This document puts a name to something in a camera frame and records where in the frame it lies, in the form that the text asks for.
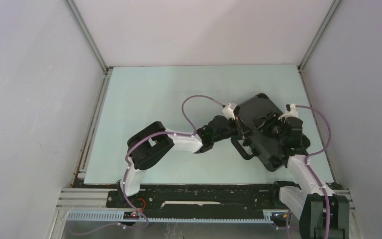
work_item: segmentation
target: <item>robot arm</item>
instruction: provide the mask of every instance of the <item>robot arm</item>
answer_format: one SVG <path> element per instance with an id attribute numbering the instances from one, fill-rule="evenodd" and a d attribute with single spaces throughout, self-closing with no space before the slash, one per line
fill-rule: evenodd
<path id="1" fill-rule="evenodd" d="M 256 102 L 259 99 L 267 101 L 260 104 Z M 131 137 L 128 151 L 150 135 L 163 132 L 137 146 L 129 155 L 131 166 L 123 182 L 125 194 L 138 193 L 146 170 L 169 150 L 204 153 L 212 149 L 215 142 L 231 138 L 244 159 L 256 156 L 269 171 L 284 165 L 294 175 L 300 188 L 280 187 L 279 200 L 299 219 L 303 239 L 323 238 L 326 201 L 330 201 L 327 207 L 333 212 L 329 210 L 328 213 L 328 216 L 333 214 L 328 234 L 332 238 L 348 239 L 349 202 L 346 197 L 337 196 L 310 166 L 310 159 L 306 158 L 310 141 L 302 134 L 302 120 L 298 118 L 295 105 L 287 105 L 282 114 L 266 95 L 258 94 L 240 105 L 228 103 L 222 111 L 223 116 L 215 116 L 195 133 L 175 132 L 157 121 Z M 238 144 L 239 140 L 243 140 L 243 146 L 251 148 L 250 154 Z"/>

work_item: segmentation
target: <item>blue mat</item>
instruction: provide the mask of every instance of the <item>blue mat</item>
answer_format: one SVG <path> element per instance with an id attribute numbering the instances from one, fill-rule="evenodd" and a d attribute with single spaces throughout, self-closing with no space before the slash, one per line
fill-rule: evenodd
<path id="1" fill-rule="evenodd" d="M 308 105 L 295 65 L 174 66 L 114 68 L 99 118 L 86 184 L 113 184 L 121 179 L 127 164 L 127 140 L 154 121 L 177 131 L 192 128 L 181 113 L 183 100 L 208 95 L 226 104 L 237 104 L 265 93 L 283 111 L 285 105 Z M 221 115 L 221 107 L 208 99 L 194 98 L 185 111 L 197 128 Z M 303 132 L 311 140 L 308 152 L 322 148 L 309 110 L 299 110 Z M 332 182 L 325 154 L 312 158 L 324 181 Z M 286 168 L 267 171 L 257 158 L 241 158 L 229 140 L 218 142 L 204 154 L 170 151 L 147 170 L 145 184 L 250 184 L 294 181 Z"/>

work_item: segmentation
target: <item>white enclosure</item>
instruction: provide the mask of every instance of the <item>white enclosure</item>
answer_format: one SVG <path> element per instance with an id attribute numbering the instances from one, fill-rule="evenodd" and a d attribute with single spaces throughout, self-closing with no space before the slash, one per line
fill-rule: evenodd
<path id="1" fill-rule="evenodd" d="M 108 66 L 298 65 L 332 0 L 78 0 Z"/>

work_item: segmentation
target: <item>purple cable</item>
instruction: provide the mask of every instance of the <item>purple cable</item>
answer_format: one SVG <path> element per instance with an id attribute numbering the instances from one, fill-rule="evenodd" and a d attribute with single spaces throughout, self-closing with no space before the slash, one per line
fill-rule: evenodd
<path id="1" fill-rule="evenodd" d="M 182 114 L 184 115 L 185 119 L 188 121 L 188 123 L 191 124 L 191 127 L 192 127 L 192 129 L 194 130 L 194 132 L 192 133 L 193 135 L 197 134 L 197 128 L 195 127 L 195 125 L 191 122 L 191 120 L 190 120 L 190 119 L 187 117 L 187 115 L 185 114 L 185 111 L 184 111 L 184 105 L 185 105 L 185 102 L 187 102 L 189 99 L 192 99 L 192 98 L 195 98 L 195 97 L 203 97 L 203 98 L 207 98 L 207 99 L 209 99 L 209 100 L 214 101 L 216 104 L 218 104 L 218 105 L 224 107 L 224 104 L 222 104 L 221 102 L 219 102 L 219 101 L 213 99 L 213 98 L 210 97 L 210 96 L 205 96 L 205 95 L 193 95 L 193 96 L 190 96 L 190 97 L 186 98 L 186 99 L 184 100 L 184 102 L 182 102 L 181 110 L 182 110 Z"/>
<path id="2" fill-rule="evenodd" d="M 326 116 L 324 116 L 320 111 L 318 111 L 318 110 L 316 110 L 316 109 L 314 109 L 314 108 L 312 108 L 312 107 L 309 107 L 309 106 L 295 106 L 295 107 L 297 107 L 297 108 L 309 109 L 309 110 L 312 110 L 312 111 L 316 112 L 319 116 L 321 116 L 321 117 L 323 118 L 324 122 L 325 122 L 326 125 L 327 125 L 327 131 L 328 131 L 328 133 L 329 133 L 329 137 L 328 137 L 328 139 L 327 139 L 327 142 L 326 142 L 326 145 L 324 146 L 324 148 L 323 148 L 322 150 L 318 151 L 318 152 L 311 153 L 311 154 L 307 155 L 307 157 L 305 158 L 305 164 L 307 164 L 307 162 L 308 162 L 308 158 L 309 158 L 309 157 L 314 156 L 314 155 L 321 154 L 322 152 L 326 151 L 326 149 L 329 147 L 330 140 L 331 140 L 331 138 L 332 138 L 332 131 L 331 131 L 331 129 L 330 129 L 329 121 L 327 121 Z"/>
<path id="3" fill-rule="evenodd" d="M 73 232 L 73 231 L 71 230 L 71 227 L 68 227 L 68 231 L 69 231 L 72 235 L 75 235 L 75 236 L 85 236 L 85 235 L 88 235 L 88 234 L 95 233 L 95 232 L 97 232 L 97 231 L 99 231 L 100 229 L 103 229 L 103 228 L 105 228 L 105 227 L 109 227 L 109 226 L 117 226 L 117 225 L 118 225 L 118 223 L 108 223 L 108 224 L 105 224 L 105 225 L 103 225 L 103 226 L 100 226 L 100 227 L 98 227 L 98 228 L 96 228 L 96 229 L 93 229 L 93 230 L 91 230 L 91 231 L 89 231 L 89 232 L 86 232 L 86 233 L 75 233 L 75 232 Z"/>
<path id="4" fill-rule="evenodd" d="M 289 225 L 287 227 L 289 227 L 290 229 L 294 229 L 296 231 L 299 231 L 299 228 L 290 226 L 291 223 L 292 222 L 289 222 Z M 286 229 L 286 227 L 278 227 L 278 225 L 276 225 L 276 223 L 273 223 L 273 227 L 275 227 L 276 230 Z"/>
<path id="5" fill-rule="evenodd" d="M 209 97 L 209 96 L 204 96 L 204 95 L 194 95 L 194 96 L 190 96 L 188 98 L 186 98 L 184 100 L 184 102 L 182 103 L 182 106 L 181 106 L 181 109 L 182 109 L 182 114 L 184 115 L 185 119 L 191 124 L 192 128 L 194 129 L 194 132 L 192 134 L 188 134 L 188 133 L 176 133 L 177 135 L 179 136 L 189 136 L 189 137 L 193 137 L 196 133 L 197 133 L 197 130 L 195 128 L 195 125 L 191 122 L 191 120 L 187 117 L 187 115 L 185 114 L 185 111 L 184 111 L 184 104 L 185 102 L 187 102 L 189 99 L 191 98 L 195 98 L 195 97 L 203 97 L 203 98 L 207 98 L 207 99 L 210 99 L 212 101 L 214 101 L 215 103 L 223 106 L 222 103 L 220 103 L 219 101 L 213 99 L 212 97 Z M 146 220 L 146 225 L 144 226 L 139 226 L 139 227 L 132 227 L 132 226 L 127 226 L 127 225 L 124 225 L 125 228 L 134 228 L 134 229 L 140 229 L 140 228 L 145 228 L 146 226 L 149 225 L 149 219 L 146 217 L 146 215 L 144 215 L 143 212 L 141 212 L 140 210 L 138 210 L 138 208 L 136 208 L 128 199 L 126 193 L 125 193 L 125 180 L 126 180 L 126 177 L 128 175 L 128 169 L 130 167 L 132 167 L 132 164 L 131 162 L 128 160 L 128 157 L 129 155 L 131 155 L 131 153 L 138 147 L 140 146 L 141 144 L 143 144 L 144 142 L 147 142 L 149 139 L 153 138 L 153 137 L 156 137 L 158 135 L 163 135 L 163 134 L 170 134 L 170 135 L 173 135 L 174 133 L 173 132 L 166 132 L 166 131 L 163 131 L 163 132 L 157 132 L 157 133 L 154 133 L 154 134 L 151 134 L 147 137 L 145 137 L 144 139 L 140 140 L 138 143 L 136 143 L 134 146 L 131 147 L 130 150 L 128 150 L 128 152 L 126 153 L 126 156 L 125 156 L 125 161 L 128 163 L 128 167 L 125 171 L 125 174 L 124 174 L 124 177 L 122 179 L 122 193 L 124 195 L 124 198 L 126 200 L 126 202 L 129 204 L 129 206 L 131 206 L 133 209 L 135 209 L 136 211 L 140 212 L 140 214 L 144 217 L 144 219 Z"/>
<path id="6" fill-rule="evenodd" d="M 166 131 L 163 131 L 163 132 L 157 132 L 157 133 L 154 133 L 154 134 L 151 134 L 147 137 L 145 137 L 144 139 L 140 140 L 138 143 L 136 143 L 130 150 L 128 150 L 128 152 L 126 153 L 126 156 L 125 156 L 125 161 L 128 163 L 128 167 L 126 168 L 126 171 L 125 171 L 125 174 L 124 174 L 124 177 L 122 179 L 122 194 L 124 195 L 124 198 L 126 200 L 126 202 L 128 203 L 129 206 L 131 206 L 134 210 L 140 212 L 140 214 L 144 217 L 144 219 L 146 220 L 146 225 L 144 226 L 139 226 L 139 227 L 132 227 L 132 226 L 127 226 L 127 225 L 124 225 L 125 228 L 134 228 L 134 229 L 140 229 L 140 228 L 145 228 L 146 226 L 149 225 L 149 219 L 146 217 L 146 215 L 144 215 L 144 213 L 140 210 L 138 210 L 138 208 L 136 208 L 128 199 L 126 193 L 125 193 L 125 180 L 126 180 L 126 177 L 128 175 L 128 170 L 130 169 L 130 167 L 132 167 L 132 164 L 131 162 L 128 160 L 128 157 L 129 155 L 138 147 L 140 146 L 142 143 L 144 142 L 147 142 L 149 139 L 153 138 L 153 137 L 156 137 L 158 135 L 163 135 L 163 134 L 170 134 L 170 135 L 173 135 L 174 133 L 173 132 L 166 132 Z M 189 136 L 191 137 L 192 134 L 186 134 L 186 133 L 176 133 L 177 135 L 180 135 L 180 136 Z"/>
<path id="7" fill-rule="evenodd" d="M 203 97 L 203 98 L 207 98 L 209 100 L 212 100 L 214 101 L 215 103 L 217 103 L 218 105 L 221 105 L 222 107 L 224 107 L 224 104 L 222 104 L 221 102 L 213 99 L 212 97 L 209 97 L 209 96 L 205 96 L 205 95 L 194 95 L 194 96 L 190 96 L 188 98 L 186 98 L 184 100 L 184 102 L 182 103 L 182 106 L 181 106 L 181 109 L 182 109 L 182 114 L 184 115 L 185 119 L 188 121 L 188 123 L 191 124 L 192 128 L 194 129 L 194 132 L 192 134 L 187 134 L 187 133 L 176 133 L 177 135 L 180 135 L 180 136 L 189 136 L 189 137 L 193 137 L 194 135 L 196 135 L 197 133 L 197 129 L 195 128 L 195 125 L 191 122 L 191 120 L 187 117 L 187 115 L 185 114 L 185 111 L 184 111 L 184 104 L 185 102 L 187 102 L 189 99 L 191 98 L 195 98 L 195 97 Z M 129 162 L 128 160 L 128 156 L 138 147 L 140 146 L 141 144 L 143 144 L 144 142 L 148 141 L 149 139 L 155 137 L 155 136 L 158 136 L 158 135 L 163 135 L 163 134 L 171 134 L 173 135 L 174 133 L 173 132 L 157 132 L 157 133 L 154 133 L 152 135 L 149 135 L 147 137 L 145 137 L 144 139 L 140 140 L 138 143 L 136 143 L 126 154 L 125 156 L 125 161 L 128 163 L 128 167 L 125 171 L 125 174 L 124 174 L 124 177 L 122 179 L 122 182 L 125 182 L 125 179 L 126 179 L 126 176 L 128 175 L 128 169 L 132 166 L 131 163 Z M 149 219 L 146 217 L 146 215 L 144 215 L 144 213 L 140 210 L 138 210 L 138 208 L 136 208 L 128 199 L 128 197 L 126 196 L 125 194 L 125 184 L 122 184 L 122 194 L 124 195 L 124 198 L 126 200 L 126 202 L 129 204 L 129 206 L 131 206 L 134 210 L 140 212 L 140 215 L 142 215 L 144 217 L 144 219 L 146 220 L 146 225 L 144 226 L 139 226 L 139 227 L 132 227 L 132 226 L 127 226 L 127 225 L 124 225 L 123 227 L 124 228 L 133 228 L 133 229 L 140 229 L 140 228 L 145 228 L 146 226 L 149 225 Z M 118 225 L 118 223 L 109 223 L 109 224 L 105 224 L 101 227 L 98 227 L 92 231 L 89 231 L 89 232 L 86 232 L 86 233 L 75 233 L 73 231 L 71 231 L 71 229 L 68 229 L 68 231 L 73 234 L 73 235 L 76 235 L 76 236 L 84 236 L 84 235 L 88 235 L 88 234 L 91 234 L 91 233 L 94 233 L 94 232 L 97 232 L 98 230 L 102 229 L 102 228 L 105 228 L 105 227 L 109 227 L 109 226 L 115 226 L 115 225 Z"/>
<path id="8" fill-rule="evenodd" d="M 323 184 L 321 183 L 320 178 L 314 173 L 314 170 L 311 168 L 311 166 L 308 165 L 308 158 L 311 157 L 311 156 L 314 156 L 314 155 L 318 155 L 318 154 L 326 151 L 326 149 L 329 147 L 329 144 L 330 144 L 330 139 L 332 137 L 332 131 L 331 131 L 331 128 L 330 128 L 329 121 L 326 119 L 326 117 L 320 111 L 318 111 L 318 110 L 316 110 L 316 109 L 314 109 L 312 107 L 308 107 L 308 106 L 295 106 L 295 107 L 309 109 L 309 110 L 312 110 L 312 111 L 316 112 L 319 116 L 321 116 L 323 118 L 324 122 L 327 125 L 327 131 L 329 133 L 329 137 L 327 139 L 326 145 L 324 146 L 324 148 L 322 150 L 307 155 L 307 157 L 305 157 L 304 163 L 307 166 L 308 170 L 310 171 L 311 175 L 314 177 L 314 179 L 317 182 L 318 186 L 321 188 L 321 191 L 323 192 L 324 198 L 326 200 L 326 231 L 324 232 L 324 239 L 328 239 L 329 238 L 329 231 L 330 231 L 330 204 L 329 204 L 329 197 L 327 196 L 327 191 L 323 187 Z M 286 228 L 286 233 L 287 233 L 287 238 L 290 239 L 289 228 Z"/>

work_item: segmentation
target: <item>purple wire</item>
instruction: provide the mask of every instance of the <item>purple wire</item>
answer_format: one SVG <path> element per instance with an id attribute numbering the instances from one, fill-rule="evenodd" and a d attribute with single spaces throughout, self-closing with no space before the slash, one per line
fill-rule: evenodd
<path id="1" fill-rule="evenodd" d="M 289 210 L 286 215 L 286 225 L 289 225 L 289 217 L 292 212 Z M 290 239 L 289 227 L 286 227 L 287 238 Z"/>
<path id="2" fill-rule="evenodd" d="M 311 153 L 309 155 L 307 155 L 307 157 L 305 158 L 305 164 L 307 164 L 308 162 L 308 158 L 311 157 L 311 156 L 314 156 L 314 155 L 318 155 L 318 154 L 321 154 L 322 152 L 326 151 L 326 149 L 329 147 L 329 144 L 330 144 L 330 140 L 332 138 L 332 130 L 330 128 L 330 124 L 329 124 L 329 121 L 326 119 L 326 116 L 324 116 L 320 111 L 312 108 L 312 107 L 309 107 L 309 106 L 295 106 L 297 108 L 304 108 L 304 109 L 309 109 L 309 110 L 312 110 L 314 112 L 316 112 L 319 116 L 321 116 L 324 120 L 324 122 L 326 123 L 327 125 L 327 131 L 328 131 L 328 134 L 329 134 L 329 137 L 327 139 L 327 142 L 326 142 L 326 145 L 324 146 L 324 148 L 318 152 L 315 152 L 315 153 Z"/>
<path id="3" fill-rule="evenodd" d="M 75 236 L 85 236 L 85 235 L 88 235 L 88 234 L 95 233 L 95 232 L 97 232 L 97 231 L 99 231 L 100 229 L 103 229 L 103 228 L 105 228 L 105 227 L 109 227 L 109 226 L 117 226 L 117 225 L 118 225 L 118 223 L 108 223 L 108 224 L 105 224 L 105 225 L 103 225 L 103 226 L 100 226 L 100 227 L 98 227 L 98 228 L 96 228 L 96 229 L 93 229 L 93 230 L 91 230 L 91 231 L 89 231 L 89 232 L 86 232 L 86 233 L 75 233 L 75 232 L 73 232 L 73 231 L 71 230 L 71 227 L 68 227 L 68 231 L 69 231 L 72 235 L 75 235 Z"/>
<path id="4" fill-rule="evenodd" d="M 131 206 L 134 210 L 140 212 L 140 214 L 144 217 L 144 219 L 146 220 L 146 225 L 144 226 L 139 226 L 139 227 L 132 227 L 132 226 L 127 226 L 127 225 L 124 225 L 124 227 L 126 228 L 134 228 L 134 229 L 140 229 L 140 228 L 145 228 L 146 226 L 149 225 L 149 219 L 147 218 L 146 215 L 144 215 L 143 212 L 141 212 L 140 210 L 138 210 L 138 208 L 136 208 L 128 199 L 126 193 L 125 193 L 125 180 L 126 180 L 126 177 L 128 175 L 128 170 L 130 169 L 130 167 L 132 167 L 132 163 L 128 160 L 128 157 L 129 155 L 138 147 L 140 146 L 142 143 L 144 142 L 147 142 L 149 139 L 153 138 L 153 137 L 156 137 L 156 136 L 159 136 L 159 135 L 163 135 L 163 134 L 170 134 L 170 135 L 173 135 L 174 133 L 173 132 L 167 132 L 167 131 L 163 131 L 163 132 L 157 132 L 157 133 L 154 133 L 154 134 L 151 134 L 147 137 L 145 137 L 144 139 L 140 140 L 138 143 L 136 143 L 130 150 L 128 150 L 128 152 L 126 153 L 126 156 L 125 156 L 125 161 L 128 163 L 128 167 L 125 171 L 125 174 L 124 174 L 124 177 L 122 179 L 122 194 L 124 195 L 124 198 L 126 200 L 126 202 L 128 203 L 129 206 Z M 177 135 L 180 135 L 180 136 L 189 136 L 191 137 L 192 134 L 186 134 L 186 133 L 176 133 Z"/>
<path id="5" fill-rule="evenodd" d="M 195 127 L 195 125 L 191 122 L 191 120 L 190 120 L 190 119 L 187 117 L 187 115 L 185 114 L 185 111 L 184 111 L 184 105 L 185 105 L 185 102 L 187 102 L 189 99 L 192 99 L 192 98 L 195 98 L 195 97 L 203 97 L 203 98 L 207 98 L 207 99 L 209 99 L 209 100 L 214 101 L 216 104 L 218 104 L 218 105 L 224 107 L 224 104 L 222 104 L 221 102 L 219 102 L 219 101 L 213 99 L 213 98 L 210 97 L 210 96 L 205 96 L 205 95 L 193 95 L 193 96 L 190 96 L 190 97 L 186 98 L 186 99 L 184 100 L 184 102 L 182 102 L 181 110 L 182 110 L 182 114 L 184 115 L 185 119 L 188 121 L 188 123 L 191 124 L 191 127 L 192 127 L 192 129 L 194 130 L 194 132 L 192 133 L 193 135 L 196 135 L 196 134 L 197 134 L 197 128 Z"/>
<path id="6" fill-rule="evenodd" d="M 222 107 L 224 106 L 224 104 L 222 104 L 221 102 L 213 99 L 212 97 L 209 97 L 209 96 L 205 96 L 205 95 L 194 95 L 194 96 L 190 96 L 188 98 L 186 98 L 184 100 L 184 102 L 182 103 L 182 106 L 181 106 L 181 109 L 182 109 L 182 114 L 184 115 L 185 119 L 188 121 L 188 123 L 191 124 L 192 128 L 194 129 L 194 132 L 192 134 L 188 134 L 188 133 L 176 133 L 177 135 L 179 136 L 189 136 L 189 137 L 193 137 L 194 135 L 197 134 L 197 129 L 195 128 L 195 125 L 191 122 L 191 120 L 187 117 L 187 115 L 185 114 L 185 111 L 184 111 L 184 104 L 185 102 L 187 102 L 189 99 L 191 98 L 195 98 L 195 97 L 203 97 L 203 98 L 207 98 L 209 100 L 212 100 L 214 101 L 215 103 L 217 103 L 218 105 L 221 105 Z M 156 137 L 158 135 L 163 135 L 163 134 L 170 134 L 170 135 L 173 135 L 174 133 L 173 132 L 157 132 L 157 133 L 154 133 L 154 134 L 151 134 L 147 137 L 145 137 L 144 139 L 140 140 L 138 143 L 136 143 L 126 154 L 125 156 L 125 161 L 128 163 L 128 167 L 125 171 L 125 174 L 124 174 L 124 177 L 122 179 L 122 182 L 125 182 L 126 180 L 126 176 L 128 175 L 128 169 L 132 166 L 131 165 L 131 162 L 129 162 L 128 160 L 128 157 L 129 155 L 131 155 L 131 153 L 138 147 L 140 146 L 141 144 L 143 144 L 144 142 L 148 141 L 149 139 L 153 138 L 153 137 Z M 132 227 L 132 226 L 127 226 L 127 225 L 124 225 L 123 227 L 124 228 L 133 228 L 133 229 L 140 229 L 140 228 L 145 228 L 146 226 L 149 225 L 149 219 L 147 218 L 147 216 L 140 210 L 138 210 L 138 208 L 136 208 L 132 203 L 131 201 L 129 201 L 126 193 L 125 193 L 125 184 L 122 184 L 122 194 L 124 195 L 124 198 L 126 200 L 126 202 L 129 204 L 130 207 L 132 207 L 134 210 L 140 212 L 140 215 L 142 215 L 144 217 L 144 219 L 146 220 L 146 225 L 144 226 L 139 226 L 139 227 Z M 76 236 L 84 236 L 84 235 L 88 235 L 88 234 L 91 234 L 91 233 L 94 233 L 94 232 L 97 232 L 98 230 L 102 229 L 102 228 L 105 228 L 105 227 L 109 227 L 109 226 L 114 226 L 114 225 L 118 225 L 118 223 L 109 223 L 109 224 L 105 224 L 101 227 L 98 227 L 90 232 L 86 232 L 86 233 L 75 233 L 73 231 L 71 231 L 71 229 L 68 229 L 68 231 L 73 234 L 73 235 L 76 235 Z"/>
<path id="7" fill-rule="evenodd" d="M 185 119 L 191 124 L 192 128 L 194 129 L 194 132 L 192 134 L 188 134 L 188 133 L 176 133 L 177 135 L 179 136 L 189 136 L 189 137 L 193 137 L 196 133 L 197 133 L 197 130 L 195 128 L 195 125 L 191 122 L 191 120 L 187 117 L 187 115 L 185 114 L 185 111 L 184 111 L 184 104 L 185 102 L 187 102 L 189 99 L 191 98 L 195 98 L 195 97 L 203 97 L 203 98 L 207 98 L 207 99 L 210 99 L 212 101 L 214 101 L 215 103 L 223 106 L 222 103 L 220 103 L 219 101 L 213 99 L 212 97 L 209 97 L 209 96 L 204 96 L 204 95 L 194 95 L 194 96 L 190 96 L 188 98 L 186 98 L 184 100 L 184 102 L 182 103 L 182 106 L 181 106 L 181 109 L 182 109 L 182 114 L 184 115 Z M 147 137 L 145 137 L 144 139 L 140 140 L 138 143 L 136 143 L 134 146 L 131 147 L 130 150 L 128 150 L 128 152 L 126 153 L 126 156 L 125 156 L 125 161 L 128 163 L 128 167 L 125 171 L 125 174 L 124 174 L 124 177 L 122 179 L 122 194 L 124 195 L 124 198 L 126 200 L 126 202 L 129 204 L 129 206 L 131 206 L 133 209 L 135 209 L 136 211 L 140 211 L 138 210 L 138 208 L 136 208 L 128 199 L 126 193 L 125 193 L 125 184 L 123 184 L 126 180 L 126 177 L 128 175 L 128 169 L 130 167 L 132 167 L 132 164 L 131 162 L 128 160 L 128 157 L 129 155 L 131 155 L 131 153 L 138 147 L 140 146 L 141 144 L 143 144 L 144 142 L 147 142 L 149 139 L 153 138 L 153 137 L 156 137 L 158 135 L 163 135 L 163 134 L 168 134 L 168 135 L 173 135 L 174 133 L 173 132 L 166 132 L 166 131 L 163 131 L 163 132 L 157 132 L 157 133 L 154 133 L 154 134 L 151 134 Z M 124 225 L 124 227 L 127 227 L 127 228 L 134 228 L 134 229 L 140 229 L 140 228 L 145 228 L 146 226 L 149 225 L 149 219 L 147 218 L 146 215 L 144 215 L 144 213 L 140 212 L 140 214 L 144 217 L 144 219 L 146 220 L 146 225 L 143 225 L 143 226 L 139 226 L 139 227 L 132 227 L 132 226 L 127 226 L 127 225 Z"/>
<path id="8" fill-rule="evenodd" d="M 277 228 L 277 230 L 286 229 L 286 227 L 278 227 L 278 225 L 276 225 L 276 223 L 273 223 L 273 227 Z M 297 228 L 297 227 L 293 227 L 293 226 L 290 226 L 290 225 L 288 225 L 288 227 L 289 227 L 290 229 L 294 229 L 294 230 L 299 231 L 299 228 Z"/>
<path id="9" fill-rule="evenodd" d="M 314 170 L 311 168 L 311 166 L 308 165 L 308 159 L 311 156 L 318 155 L 318 154 L 326 151 L 326 149 L 329 147 L 330 139 L 332 138 L 332 131 L 331 131 L 331 128 L 330 128 L 329 121 L 326 119 L 326 117 L 320 111 L 318 111 L 318 110 L 316 110 L 316 109 L 314 109 L 312 107 L 308 107 L 308 106 L 295 106 L 295 107 L 309 109 L 309 110 L 312 110 L 312 111 L 316 112 L 319 116 L 321 116 L 323 118 L 324 122 L 327 125 L 327 131 L 328 131 L 329 137 L 327 139 L 326 145 L 324 146 L 324 148 L 322 150 L 307 155 L 307 157 L 305 157 L 304 163 L 307 166 L 308 170 L 310 171 L 311 175 L 314 177 L 314 179 L 317 182 L 318 186 L 321 188 L 321 191 L 323 192 L 324 198 L 326 200 L 326 231 L 324 232 L 324 239 L 328 239 L 329 238 L 329 231 L 330 231 L 330 204 L 329 204 L 329 197 L 327 196 L 327 191 L 323 187 L 323 184 L 321 183 L 320 178 L 314 173 Z M 286 228 L 286 233 L 287 233 L 287 238 L 290 239 L 289 228 Z"/>

